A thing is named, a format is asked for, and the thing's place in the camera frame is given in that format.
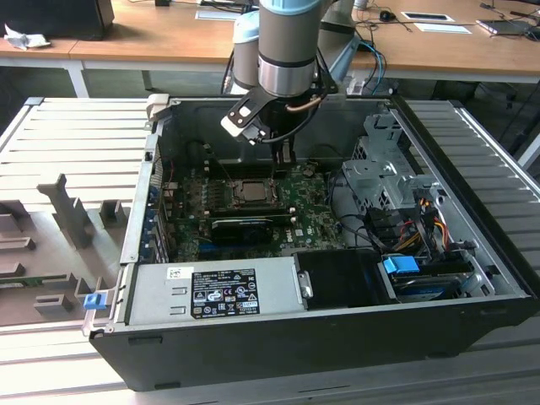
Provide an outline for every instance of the table leg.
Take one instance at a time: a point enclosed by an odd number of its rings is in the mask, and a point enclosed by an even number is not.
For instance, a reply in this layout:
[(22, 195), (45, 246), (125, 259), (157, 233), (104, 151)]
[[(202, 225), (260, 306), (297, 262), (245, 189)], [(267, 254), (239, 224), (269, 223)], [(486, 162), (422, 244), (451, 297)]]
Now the table leg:
[(80, 61), (70, 61), (65, 68), (69, 73), (77, 97), (89, 98), (83, 64)]
[(154, 89), (154, 86), (152, 85), (152, 78), (150, 77), (150, 72), (148, 70), (141, 71), (143, 74), (143, 83), (144, 83), (144, 89), (147, 91), (152, 91)]
[(540, 133), (534, 141), (532, 141), (529, 147), (525, 149), (525, 152), (523, 152), (523, 155), (518, 159), (517, 163), (519, 163), (523, 169), (528, 170), (537, 159), (538, 155), (540, 155)]

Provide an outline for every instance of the tablet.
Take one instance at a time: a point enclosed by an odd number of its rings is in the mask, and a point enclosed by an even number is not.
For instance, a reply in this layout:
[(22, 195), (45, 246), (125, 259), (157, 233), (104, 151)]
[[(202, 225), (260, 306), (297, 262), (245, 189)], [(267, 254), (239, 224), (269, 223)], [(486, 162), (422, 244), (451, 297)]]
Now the tablet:
[(532, 25), (520, 20), (479, 19), (477, 23), (493, 35), (524, 35), (532, 28)]

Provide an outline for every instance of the floor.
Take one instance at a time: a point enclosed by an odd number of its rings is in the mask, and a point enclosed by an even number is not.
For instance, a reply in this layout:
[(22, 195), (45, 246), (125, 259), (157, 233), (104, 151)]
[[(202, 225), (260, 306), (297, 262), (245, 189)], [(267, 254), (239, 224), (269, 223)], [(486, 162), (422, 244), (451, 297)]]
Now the floor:
[[(86, 74), (91, 97), (147, 97), (150, 94), (143, 87), (143, 77), (139, 71), (92, 70)], [(221, 73), (152, 72), (151, 75), (155, 91), (182, 96), (217, 95), (222, 79)], [(395, 80), (388, 80), (386, 84), (397, 88), (398, 93), (406, 98), (419, 100), (429, 100), (432, 96), (444, 100), (464, 100), (467, 92), (473, 89), (471, 84), (449, 83), (440, 85), (439, 91), (434, 94), (434, 81), (400, 80), (396, 83)], [(511, 93), (510, 87), (502, 84), (481, 84), (465, 106), (499, 139), (509, 120), (534, 87), (530, 84), (515, 85), (516, 100), (507, 105), (506, 94)], [(0, 131), (9, 124), (24, 100), (30, 96), (74, 97), (75, 93), (65, 70), (3, 67), (0, 70)], [(511, 146), (517, 132), (532, 119), (539, 107), (540, 91), (531, 98), (508, 128), (501, 141), (503, 146)], [(531, 168), (531, 174), (540, 175), (540, 163)]]

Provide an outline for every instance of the desk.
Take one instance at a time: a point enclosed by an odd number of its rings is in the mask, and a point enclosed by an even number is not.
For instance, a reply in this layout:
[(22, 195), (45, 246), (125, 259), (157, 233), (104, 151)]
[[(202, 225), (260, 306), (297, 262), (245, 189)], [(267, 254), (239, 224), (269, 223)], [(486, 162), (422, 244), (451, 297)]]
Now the desk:
[[(381, 0), (377, 3), (390, 7), (402, 22), (410, 22), (402, 11), (447, 14), (456, 21), (450, 24), (499, 19), (493, 11), (480, 8), (478, 0)], [(511, 10), (524, 13), (535, 10), (532, 5), (516, 2), (498, 1), (496, 6), (509, 19), (515, 18), (510, 15)], [(379, 9), (353, 12), (353, 16), (357, 20), (379, 21), (379, 12)], [(388, 61), (386, 77), (510, 83), (536, 83), (540, 78), (540, 43), (518, 37), (490, 38), (489, 32), (478, 25), (466, 26), (471, 35), (422, 32), (413, 24), (407, 27), (412, 32), (407, 32), (400, 24), (379, 24), (374, 31), (377, 49)], [(359, 33), (365, 39), (370, 38), (365, 28), (359, 28)], [(352, 68), (365, 69), (365, 58), (357, 56)]]
[[(65, 68), (78, 97), (88, 97), (84, 70), (170, 70), (223, 72), (232, 49), (231, 21), (196, 20), (195, 4), (172, 3), (156, 8), (154, 2), (112, 0), (115, 23), (103, 41), (53, 40), (53, 47), (18, 51), (3, 42), (0, 65), (34, 68)], [(478, 0), (380, 0), (398, 15), (401, 11), (449, 14), (457, 23), (497, 19), (480, 8)], [(530, 13), (534, 6), (498, 1), (499, 9)], [(354, 12), (355, 18), (361, 13)], [(378, 12), (364, 19), (378, 19)], [(540, 78), (540, 44), (525, 38), (489, 38), (478, 27), (472, 35), (420, 32), (409, 25), (380, 25), (374, 33), (377, 47), (386, 55), (388, 78), (425, 78), (484, 82), (536, 83)], [(365, 38), (369, 31), (359, 29)], [(355, 75), (373, 67), (369, 53), (359, 53), (352, 64)]]

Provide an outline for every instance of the motherboard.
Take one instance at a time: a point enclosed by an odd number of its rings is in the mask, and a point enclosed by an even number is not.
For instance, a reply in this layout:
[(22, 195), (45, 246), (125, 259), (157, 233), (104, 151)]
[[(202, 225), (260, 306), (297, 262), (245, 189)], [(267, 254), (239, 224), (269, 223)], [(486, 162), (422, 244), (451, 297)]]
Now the motherboard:
[(341, 249), (316, 162), (268, 172), (206, 166), (173, 183), (167, 223), (179, 262), (291, 256)]

